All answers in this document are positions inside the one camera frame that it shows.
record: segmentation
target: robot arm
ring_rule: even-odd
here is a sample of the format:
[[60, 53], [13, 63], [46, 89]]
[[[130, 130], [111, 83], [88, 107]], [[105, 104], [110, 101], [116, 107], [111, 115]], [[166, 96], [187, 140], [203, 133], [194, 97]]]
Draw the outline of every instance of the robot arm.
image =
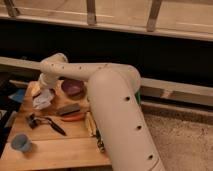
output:
[[60, 76], [88, 81], [91, 110], [115, 171], [165, 170], [134, 96], [140, 87], [135, 68], [70, 64], [63, 54], [46, 58], [40, 66], [43, 88], [54, 86]]

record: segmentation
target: purple bowl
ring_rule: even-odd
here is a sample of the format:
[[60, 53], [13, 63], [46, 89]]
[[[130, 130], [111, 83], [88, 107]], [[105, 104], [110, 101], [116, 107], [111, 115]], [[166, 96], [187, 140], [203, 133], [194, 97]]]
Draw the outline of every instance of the purple bowl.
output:
[[74, 79], [65, 79], [61, 84], [61, 89], [68, 96], [74, 96], [84, 90], [84, 82]]

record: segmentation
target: tabletop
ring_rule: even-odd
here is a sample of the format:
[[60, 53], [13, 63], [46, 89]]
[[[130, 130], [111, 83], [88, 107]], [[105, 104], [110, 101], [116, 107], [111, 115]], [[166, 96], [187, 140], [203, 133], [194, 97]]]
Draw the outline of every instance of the tabletop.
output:
[[[97, 147], [96, 138], [90, 137], [84, 121], [63, 122], [56, 114], [57, 108], [67, 104], [79, 103], [81, 107], [89, 107], [87, 98], [73, 100], [61, 90], [61, 81], [56, 87], [56, 97], [47, 109], [38, 111], [33, 108], [31, 90], [37, 82], [30, 82], [23, 103], [12, 126], [4, 152], [0, 159], [0, 170], [40, 170], [88, 166], [110, 165], [106, 154]], [[40, 125], [31, 129], [26, 116], [35, 113], [48, 116], [67, 134], [62, 136], [49, 125]], [[32, 150], [21, 153], [10, 146], [12, 138], [18, 133], [26, 134], [32, 141]]]

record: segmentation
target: glass panel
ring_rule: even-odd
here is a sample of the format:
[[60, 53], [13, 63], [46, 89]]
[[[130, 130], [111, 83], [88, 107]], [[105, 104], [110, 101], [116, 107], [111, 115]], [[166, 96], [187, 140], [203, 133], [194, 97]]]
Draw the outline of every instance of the glass panel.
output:
[[96, 0], [97, 21], [146, 26], [151, 0]]
[[86, 21], [86, 0], [13, 0], [22, 15]]
[[213, 33], [213, 1], [163, 1], [157, 28]]
[[4, 5], [3, 0], [0, 0], [0, 14], [7, 14], [7, 9]]

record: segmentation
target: blue cup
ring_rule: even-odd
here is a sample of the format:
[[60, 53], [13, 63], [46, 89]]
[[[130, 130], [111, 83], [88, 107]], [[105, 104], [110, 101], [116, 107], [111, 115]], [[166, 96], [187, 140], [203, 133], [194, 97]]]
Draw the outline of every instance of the blue cup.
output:
[[31, 150], [32, 143], [25, 134], [17, 134], [11, 142], [11, 147], [14, 150], [21, 152], [29, 152]]

